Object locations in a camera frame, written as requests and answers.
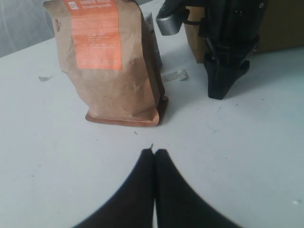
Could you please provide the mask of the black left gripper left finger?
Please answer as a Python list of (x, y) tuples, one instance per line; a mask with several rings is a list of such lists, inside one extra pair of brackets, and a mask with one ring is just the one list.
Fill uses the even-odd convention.
[(151, 228), (154, 211), (154, 154), (142, 150), (117, 192), (77, 228)]

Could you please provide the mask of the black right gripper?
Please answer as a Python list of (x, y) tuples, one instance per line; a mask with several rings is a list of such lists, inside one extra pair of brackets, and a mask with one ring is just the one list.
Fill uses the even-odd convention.
[(211, 51), (204, 57), (209, 98), (224, 99), (248, 72), (246, 58), (258, 45), (258, 30), (267, 5), (267, 0), (206, 1), (199, 36)]

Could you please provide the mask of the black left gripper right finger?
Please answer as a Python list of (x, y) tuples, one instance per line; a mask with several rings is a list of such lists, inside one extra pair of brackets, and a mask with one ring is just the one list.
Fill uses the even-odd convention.
[(169, 153), (154, 155), (156, 214), (159, 228), (238, 228), (204, 201), (185, 181)]

